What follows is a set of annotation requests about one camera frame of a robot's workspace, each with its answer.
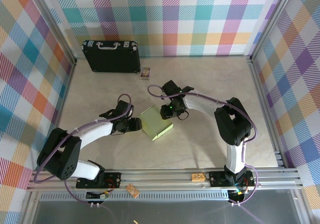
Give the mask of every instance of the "beige floor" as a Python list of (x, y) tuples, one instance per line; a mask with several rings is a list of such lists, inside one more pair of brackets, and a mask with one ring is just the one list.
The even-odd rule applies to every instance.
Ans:
[[(163, 100), (147, 93), (150, 84), (163, 85), (174, 80), (180, 87), (192, 86), (220, 100), (237, 97), (257, 125), (259, 136), (248, 144), (246, 160), (257, 167), (276, 166), (273, 148), (244, 57), (179, 57), (141, 59), (151, 67), (151, 79), (138, 74), (94, 73), (86, 60), (75, 68), (64, 106), (60, 127), (73, 130), (99, 114), (114, 108), (121, 93), (128, 93), (134, 105), (133, 116)], [(172, 130), (155, 141), (143, 131), (103, 137), (81, 150), (83, 160), (90, 159), (105, 168), (194, 168), (223, 167), (226, 144), (219, 136), (214, 118), (195, 110), (185, 121), (171, 119)]]

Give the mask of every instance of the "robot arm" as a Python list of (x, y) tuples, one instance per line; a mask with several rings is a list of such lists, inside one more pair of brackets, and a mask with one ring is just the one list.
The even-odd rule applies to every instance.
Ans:
[[(129, 108), (129, 103), (120, 100), (115, 109), (109, 110), (100, 117), (110, 119), (124, 113)], [(92, 161), (86, 162), (79, 160), (80, 150), (93, 141), (111, 135), (115, 132), (138, 131), (142, 128), (139, 118), (132, 118), (133, 105), (128, 114), (120, 119), (106, 121), (93, 125), (77, 134), (70, 136), (61, 146), (48, 163), (44, 166), (46, 171), (50, 172), (60, 180), (66, 180), (70, 177), (84, 178), (94, 182), (97, 186), (102, 185), (104, 168)], [(37, 164), (41, 164), (47, 159), (51, 152), (58, 146), (62, 139), (67, 136), (67, 131), (60, 128), (54, 129), (48, 137), (38, 159)]]
[[(200, 94), (189, 86), (181, 89), (172, 80), (164, 84), (162, 89), (167, 96), (185, 92)], [(161, 107), (163, 119), (179, 117), (186, 112), (186, 109), (195, 109), (216, 119), (220, 136), (227, 143), (227, 162), (224, 166), (226, 179), (232, 185), (239, 182), (246, 172), (242, 160), (242, 155), (245, 155), (245, 153), (242, 148), (252, 128), (248, 120), (229, 106), (199, 98), (197, 95), (179, 95), (170, 98), (170, 100), (171, 102), (168, 105)], [(247, 114), (237, 98), (231, 98), (227, 102)]]

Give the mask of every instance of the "black briefcase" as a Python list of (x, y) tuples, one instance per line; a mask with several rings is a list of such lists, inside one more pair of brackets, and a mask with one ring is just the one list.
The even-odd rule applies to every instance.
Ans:
[(140, 59), (135, 41), (86, 40), (82, 51), (94, 72), (139, 73)]

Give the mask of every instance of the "briefcase handle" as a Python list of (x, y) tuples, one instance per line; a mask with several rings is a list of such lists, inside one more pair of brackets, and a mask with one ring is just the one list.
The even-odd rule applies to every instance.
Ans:
[(97, 45), (98, 45), (98, 48), (100, 49), (100, 50), (116, 50), (117, 49), (117, 47), (118, 47), (118, 45), (120, 45), (118, 42), (115, 42), (114, 43), (114, 45), (115, 45), (115, 47), (113, 48), (113, 47), (100, 47), (100, 45), (103, 45), (103, 43), (101, 43), (101, 42), (97, 42)]

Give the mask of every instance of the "black mounting plate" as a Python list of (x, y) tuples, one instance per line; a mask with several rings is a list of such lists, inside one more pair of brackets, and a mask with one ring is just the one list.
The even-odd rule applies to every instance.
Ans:
[[(245, 178), (248, 181), (248, 186), (255, 185), (252, 172), (247, 170), (242, 178), (242, 182), (237, 184), (236, 187), (246, 187), (247, 184), (246, 184), (246, 181), (244, 180)], [(224, 171), (210, 171), (209, 181), (210, 181), (210, 187), (234, 186), (234, 185), (231, 185), (231, 183), (225, 178)]]
[(76, 189), (109, 189), (113, 188), (113, 185), (110, 187), (110, 184), (114, 184), (114, 188), (117, 189), (120, 187), (121, 183), (121, 173), (120, 172), (104, 172), (103, 175), (103, 184), (99, 185), (98, 183), (88, 180), (85, 178), (78, 178), (76, 180)]

